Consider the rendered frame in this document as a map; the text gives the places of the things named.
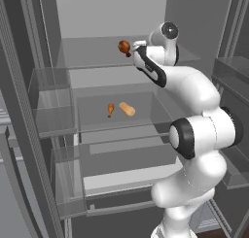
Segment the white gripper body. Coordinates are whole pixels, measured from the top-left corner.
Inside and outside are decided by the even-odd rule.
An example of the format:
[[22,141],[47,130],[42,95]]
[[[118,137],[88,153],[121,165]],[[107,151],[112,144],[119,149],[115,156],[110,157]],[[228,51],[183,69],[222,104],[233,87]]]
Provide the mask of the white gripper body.
[[141,46],[147,46],[147,42],[146,40],[141,40],[141,41],[135,41],[131,48],[133,51],[135,51],[137,48],[141,47]]

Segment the tan butternut squash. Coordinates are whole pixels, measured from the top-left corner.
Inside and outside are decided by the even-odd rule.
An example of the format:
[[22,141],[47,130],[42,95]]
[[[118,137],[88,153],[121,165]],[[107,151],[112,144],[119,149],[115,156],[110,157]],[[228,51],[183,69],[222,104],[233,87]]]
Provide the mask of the tan butternut squash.
[[127,116],[132,117],[135,115],[135,109],[132,106],[129,106],[127,103],[121,102],[119,107]]

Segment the glass fridge shelf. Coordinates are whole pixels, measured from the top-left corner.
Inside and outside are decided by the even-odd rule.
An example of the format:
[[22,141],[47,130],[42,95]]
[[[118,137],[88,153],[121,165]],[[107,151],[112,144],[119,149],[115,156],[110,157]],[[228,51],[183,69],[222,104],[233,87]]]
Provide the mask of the glass fridge shelf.
[[[135,115],[127,116],[119,107],[121,102],[135,109]],[[115,106],[108,118],[108,105]],[[77,99],[78,130],[91,132],[139,125],[168,125],[183,116],[182,109],[166,94],[156,95],[152,91],[85,96]]]
[[146,35],[63,38],[56,66],[70,69],[132,66],[133,56],[126,57],[119,51],[119,41],[127,40],[132,45],[146,39]]

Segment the grey open fridge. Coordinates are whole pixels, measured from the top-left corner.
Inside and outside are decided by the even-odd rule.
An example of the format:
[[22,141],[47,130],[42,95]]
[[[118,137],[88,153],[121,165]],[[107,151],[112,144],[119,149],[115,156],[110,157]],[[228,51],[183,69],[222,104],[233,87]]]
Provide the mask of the grey open fridge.
[[[179,119],[191,115],[189,107],[154,84],[135,67],[134,60],[132,66],[67,68],[76,132],[41,138],[28,87],[34,69],[60,68],[56,64],[63,38],[148,38],[164,22],[179,29],[177,64],[204,74],[220,93],[220,105],[241,121],[243,137],[234,146],[249,159],[249,104],[211,78],[216,58],[249,60],[249,0],[0,0],[0,90],[7,106],[7,114],[0,118],[0,153],[32,238],[151,238],[162,221],[164,209],[156,204],[62,220],[51,183],[52,150],[147,137],[166,137],[170,144],[169,127],[174,120],[166,130],[161,124],[150,124],[79,131],[79,97],[145,91],[166,94],[182,109]],[[183,167],[186,159],[177,155]],[[249,238],[249,187],[227,189],[222,179],[214,196],[191,215],[189,227],[196,238],[199,232],[215,228],[221,228],[226,238]]]

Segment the clear fridge door bin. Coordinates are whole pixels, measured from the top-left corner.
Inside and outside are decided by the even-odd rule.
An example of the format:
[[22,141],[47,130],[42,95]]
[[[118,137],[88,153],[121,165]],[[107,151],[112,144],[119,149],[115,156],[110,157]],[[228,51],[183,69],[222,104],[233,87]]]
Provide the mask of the clear fridge door bin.
[[249,104],[249,60],[241,57],[215,59],[211,76],[215,85],[230,91]]
[[41,138],[76,132],[74,100],[67,68],[34,69],[28,96]]
[[51,183],[62,220],[87,213],[86,192],[78,146],[52,150]]
[[223,183],[227,189],[249,187],[249,159],[237,147],[223,149],[227,172]]

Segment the clear fridge drawer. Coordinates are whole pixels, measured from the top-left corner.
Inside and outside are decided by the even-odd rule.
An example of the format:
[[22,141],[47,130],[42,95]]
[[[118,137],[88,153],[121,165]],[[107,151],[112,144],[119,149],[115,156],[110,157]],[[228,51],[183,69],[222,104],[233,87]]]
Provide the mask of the clear fridge drawer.
[[79,146],[88,210],[151,201],[152,185],[182,167],[166,137]]

